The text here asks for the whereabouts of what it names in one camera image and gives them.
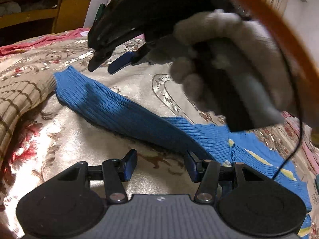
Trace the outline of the grey gloved right hand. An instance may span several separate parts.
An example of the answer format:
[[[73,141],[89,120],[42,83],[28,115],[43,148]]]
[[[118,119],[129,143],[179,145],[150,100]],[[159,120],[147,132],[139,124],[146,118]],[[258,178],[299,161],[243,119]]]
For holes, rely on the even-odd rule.
[[[164,45],[147,54],[150,63],[172,63],[170,75],[183,86],[187,98],[203,111],[220,114],[212,92],[204,90],[203,76],[196,74],[193,59],[207,49],[209,67],[227,68],[248,66],[261,75],[262,83],[279,111],[296,115],[296,104],[286,72],[284,57],[267,29],[257,21],[244,21],[238,14],[215,10],[200,12],[178,22],[173,39],[189,48],[185,57],[176,57]],[[203,49],[193,45],[202,43]]]

